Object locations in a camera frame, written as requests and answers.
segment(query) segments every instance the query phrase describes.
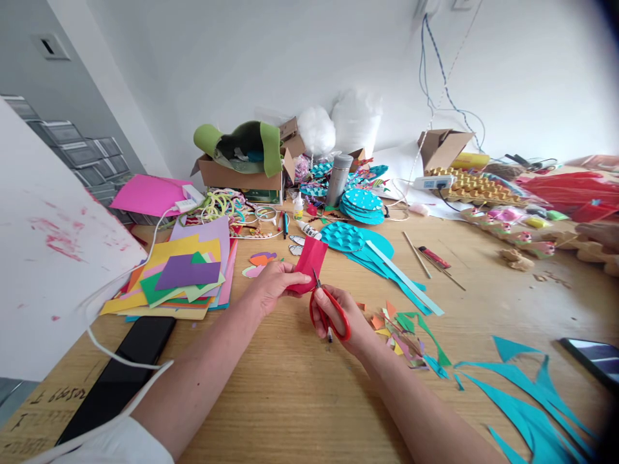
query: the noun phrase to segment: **blue wire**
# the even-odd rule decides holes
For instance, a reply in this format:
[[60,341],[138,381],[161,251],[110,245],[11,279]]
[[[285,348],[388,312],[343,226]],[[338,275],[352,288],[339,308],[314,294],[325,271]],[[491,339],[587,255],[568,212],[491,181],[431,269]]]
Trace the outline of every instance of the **blue wire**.
[[[466,119],[466,113],[469,113],[473,116],[475,116],[479,122],[481,123],[483,129],[484,129],[484,137],[482,139],[482,142],[479,142],[479,139],[477,138],[477,134],[475,134],[475,142],[477,143],[477,147],[479,148],[479,151],[481,151],[482,153],[485,153],[484,150],[482,149],[482,146],[484,144],[484,141],[486,140],[486,126],[484,125],[484,122],[482,121],[482,119],[476,115],[475,113],[473,113],[472,111],[466,111],[466,110],[461,110],[460,108],[458,108],[455,103],[453,102],[453,100],[451,99],[451,96],[449,94],[449,88],[447,87],[447,77],[445,76],[445,69],[443,67],[443,62],[442,59],[440,58],[440,53],[438,51],[438,46],[436,41],[434,40],[434,35],[432,34],[432,30],[430,29],[430,25],[428,23],[427,20],[427,14],[424,16],[424,20],[422,22],[422,31],[421,31],[421,47],[422,47],[422,57],[419,63],[419,84],[422,87],[422,92],[424,93],[424,95],[427,98],[427,105],[428,107],[430,106],[430,104],[432,105],[432,107],[434,107],[434,102],[432,101],[432,99],[429,96],[429,92],[427,90],[427,73],[426,73],[426,50],[425,50],[425,44],[424,44],[424,25],[427,28],[427,32],[430,36],[430,39],[432,40],[432,45],[434,46],[434,51],[437,55],[438,58],[438,64],[440,66],[440,73],[443,76],[443,83],[445,85],[445,93],[447,95],[447,99],[449,100],[449,103],[451,103],[451,106],[453,107],[454,111],[457,111],[458,113],[460,113],[462,115],[462,117],[464,118],[464,124],[466,125],[466,127],[468,128],[469,131],[471,132],[475,132],[472,127],[469,125],[468,120]],[[421,85],[421,69],[422,69],[422,64],[423,64],[423,68],[424,68],[424,80],[426,83],[426,87],[424,89],[423,85]]]

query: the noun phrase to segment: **scissor handle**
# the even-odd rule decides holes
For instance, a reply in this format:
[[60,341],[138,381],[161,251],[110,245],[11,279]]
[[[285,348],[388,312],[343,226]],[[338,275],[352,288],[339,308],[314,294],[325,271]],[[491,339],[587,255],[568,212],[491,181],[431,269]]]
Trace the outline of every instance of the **scissor handle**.
[[[316,291],[316,289],[314,289],[311,292],[311,298],[309,299],[309,317],[311,318],[311,322],[314,325],[314,327],[316,327],[316,321],[314,321],[314,316],[311,312],[311,306],[314,302],[314,292]],[[318,306],[318,312],[320,313],[320,319],[322,320],[322,324],[325,328],[325,330],[328,327],[331,327],[333,329],[333,332],[335,333],[335,336],[337,338],[340,339],[340,341],[342,342],[347,342],[348,340],[350,340],[350,323],[348,322],[348,317],[346,316],[346,313],[344,312],[342,306],[337,302],[337,300],[333,297],[333,295],[331,295],[331,293],[329,293],[328,291],[326,291],[324,288],[322,289],[322,291],[324,291],[324,294],[327,296],[327,298],[329,298],[329,300],[331,301],[331,303],[333,304],[333,306],[335,306],[336,311],[338,312],[338,314],[340,315],[340,318],[342,319],[342,321],[344,322],[344,335],[340,334],[337,329],[335,328],[335,326],[333,325],[333,321],[329,318],[329,316],[322,310],[322,308],[320,307],[320,305]]]

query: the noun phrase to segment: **paper stack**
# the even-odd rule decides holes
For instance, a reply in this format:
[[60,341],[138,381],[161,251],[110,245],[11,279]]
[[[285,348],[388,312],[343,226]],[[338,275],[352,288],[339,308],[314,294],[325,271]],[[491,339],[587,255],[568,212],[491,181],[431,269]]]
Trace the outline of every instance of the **paper stack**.
[[146,265],[132,273],[101,314],[202,320],[207,311],[228,307],[236,252],[228,217],[196,226],[179,220],[170,240],[154,245]]

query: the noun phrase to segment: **hand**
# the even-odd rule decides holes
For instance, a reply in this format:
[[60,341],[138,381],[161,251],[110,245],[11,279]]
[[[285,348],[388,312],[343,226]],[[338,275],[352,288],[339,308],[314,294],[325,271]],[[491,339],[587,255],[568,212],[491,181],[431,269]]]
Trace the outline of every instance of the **hand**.
[[301,295],[286,290],[289,285],[307,284],[311,277],[295,272],[295,265],[285,261],[271,261],[260,275],[253,279],[245,290],[242,299],[248,304],[258,304],[262,317],[266,317],[275,309],[280,296]]
[[[350,340],[342,342],[342,345],[344,345],[350,353],[358,356],[367,344],[376,342],[378,337],[376,337],[374,330],[369,326],[350,293],[331,285],[323,284],[323,288],[333,295],[348,317],[351,333]],[[325,338],[327,336],[327,327],[322,324],[318,306],[329,316],[335,326],[335,330],[343,334],[345,331],[344,322],[335,309],[335,306],[333,306],[333,303],[331,303],[331,300],[325,295],[322,289],[316,289],[314,292],[314,301],[311,308],[311,317],[316,324],[316,334],[320,338]]]

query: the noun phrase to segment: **red paint stain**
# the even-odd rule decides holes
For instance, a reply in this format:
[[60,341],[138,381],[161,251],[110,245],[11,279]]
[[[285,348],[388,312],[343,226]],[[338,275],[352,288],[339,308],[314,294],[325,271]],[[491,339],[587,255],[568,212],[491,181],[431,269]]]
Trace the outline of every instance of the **red paint stain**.
[[37,230],[47,234],[45,244],[49,248],[58,253],[62,253],[72,260],[78,262],[83,261],[83,259],[77,255],[79,246],[77,245],[76,237],[72,237],[66,231],[60,230],[53,222],[44,218],[31,218],[30,223]]

